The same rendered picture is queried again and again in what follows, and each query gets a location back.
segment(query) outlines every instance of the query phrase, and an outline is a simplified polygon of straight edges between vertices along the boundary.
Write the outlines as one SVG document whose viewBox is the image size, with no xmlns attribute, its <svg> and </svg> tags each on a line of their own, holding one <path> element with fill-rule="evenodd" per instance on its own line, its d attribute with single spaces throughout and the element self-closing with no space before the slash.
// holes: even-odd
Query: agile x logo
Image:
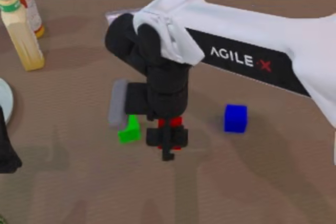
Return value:
<svg viewBox="0 0 336 224">
<path fill-rule="evenodd" d="M 250 55 L 242 55 L 236 51 L 226 50 L 225 48 L 216 49 L 215 47 L 211 48 L 210 55 L 212 56 L 215 55 L 225 60 L 230 60 L 232 62 L 236 62 L 238 64 L 242 64 L 251 68 L 257 65 L 260 68 L 260 70 L 272 72 L 271 62 L 269 60 L 264 61 L 260 59 L 254 64 L 254 59 Z"/>
</svg>

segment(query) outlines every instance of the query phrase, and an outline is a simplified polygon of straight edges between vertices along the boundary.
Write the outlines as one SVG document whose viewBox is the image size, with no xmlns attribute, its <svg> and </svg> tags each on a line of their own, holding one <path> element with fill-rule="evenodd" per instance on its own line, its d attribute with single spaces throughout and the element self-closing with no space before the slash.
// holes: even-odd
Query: red x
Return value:
<svg viewBox="0 0 336 224">
<path fill-rule="evenodd" d="M 271 66 L 270 66 L 271 65 L 270 61 L 260 60 L 260 63 L 261 63 L 261 69 L 265 69 L 268 72 L 272 72 Z"/>
</svg>

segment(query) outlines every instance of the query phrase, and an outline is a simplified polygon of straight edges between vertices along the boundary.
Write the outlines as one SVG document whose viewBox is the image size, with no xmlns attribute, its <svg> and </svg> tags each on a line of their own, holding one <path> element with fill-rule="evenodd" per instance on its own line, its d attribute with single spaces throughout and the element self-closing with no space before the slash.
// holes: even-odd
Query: brown table surface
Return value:
<svg viewBox="0 0 336 224">
<path fill-rule="evenodd" d="M 209 1 L 288 17 L 336 6 Z M 37 2 L 47 27 L 43 70 L 25 72 L 0 27 L 0 77 L 16 100 L 9 132 L 24 163 L 0 175 L 0 214 L 10 224 L 336 223 L 334 131 L 310 99 L 196 66 L 184 117 L 190 146 L 162 162 L 144 140 L 120 145 L 107 124 L 113 81 L 143 78 L 104 49 L 104 13 L 149 0 Z M 249 107 L 246 134 L 221 131 L 227 103 Z"/>
</svg>

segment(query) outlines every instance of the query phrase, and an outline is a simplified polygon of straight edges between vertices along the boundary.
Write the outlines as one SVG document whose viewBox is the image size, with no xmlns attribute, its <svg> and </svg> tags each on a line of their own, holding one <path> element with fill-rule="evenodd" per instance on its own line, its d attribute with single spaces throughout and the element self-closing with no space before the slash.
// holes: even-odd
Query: cube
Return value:
<svg viewBox="0 0 336 224">
<path fill-rule="evenodd" d="M 129 121 L 126 129 L 118 131 L 119 142 L 121 144 L 128 144 L 140 140 L 140 124 L 135 115 L 129 116 Z"/>
<path fill-rule="evenodd" d="M 247 127 L 247 106 L 228 104 L 224 113 L 224 131 L 244 133 Z"/>
</svg>

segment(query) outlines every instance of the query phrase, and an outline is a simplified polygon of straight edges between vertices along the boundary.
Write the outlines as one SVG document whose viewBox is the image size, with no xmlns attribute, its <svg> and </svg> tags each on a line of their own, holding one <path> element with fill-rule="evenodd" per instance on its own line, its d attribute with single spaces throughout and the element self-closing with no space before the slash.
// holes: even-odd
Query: block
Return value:
<svg viewBox="0 0 336 224">
<path fill-rule="evenodd" d="M 228 104 L 224 113 L 224 131 L 244 133 L 247 127 L 247 106 Z"/>
<path fill-rule="evenodd" d="M 158 120 L 158 127 L 162 127 L 164 125 L 164 120 L 163 119 L 159 119 Z M 171 127 L 177 127 L 177 126 L 180 126 L 182 125 L 182 117 L 179 116 L 177 118 L 173 118 L 171 121 L 170 121 L 170 126 Z"/>
<path fill-rule="evenodd" d="M 128 125 L 124 130 L 118 131 L 118 137 L 121 144 L 128 144 L 140 140 L 140 124 L 136 115 L 129 115 Z"/>
<path fill-rule="evenodd" d="M 111 93 L 108 121 L 111 127 L 124 130 L 128 124 L 128 115 L 125 113 L 128 80 L 119 79 L 114 82 Z"/>
</svg>

